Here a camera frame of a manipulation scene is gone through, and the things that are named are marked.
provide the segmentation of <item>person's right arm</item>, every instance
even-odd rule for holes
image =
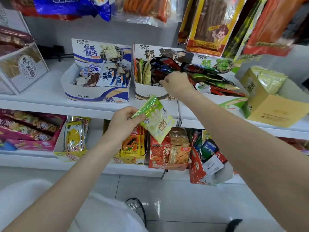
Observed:
[[[284,230],[309,231],[309,157],[207,99],[184,73],[160,83],[195,114]]]

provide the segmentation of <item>person's left arm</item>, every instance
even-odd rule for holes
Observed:
[[[110,159],[134,127],[145,119],[134,107],[116,111],[109,128],[95,148],[88,151],[48,191],[11,222],[2,232],[68,231],[79,209]]]

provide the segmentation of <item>white pants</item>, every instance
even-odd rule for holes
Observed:
[[[14,183],[0,191],[0,231],[52,186],[42,179]],[[91,193],[69,232],[147,232],[141,218],[127,205]]]

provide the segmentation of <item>floor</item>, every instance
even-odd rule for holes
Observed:
[[[56,182],[64,173],[0,167],[0,190],[30,178]],[[93,191],[120,201],[131,197],[140,199],[150,232],[223,232],[226,224],[235,218],[273,220],[244,184],[212,187],[188,181],[102,174]]]

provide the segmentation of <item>forearm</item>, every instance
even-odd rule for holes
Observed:
[[[67,231],[96,180],[114,154],[114,144],[102,138],[43,196],[18,216],[4,232]]]
[[[297,231],[295,225],[299,225],[300,230],[309,227],[305,216],[299,216],[307,215],[309,208],[308,157],[197,91],[191,91],[181,101],[196,115],[223,155],[287,231]]]

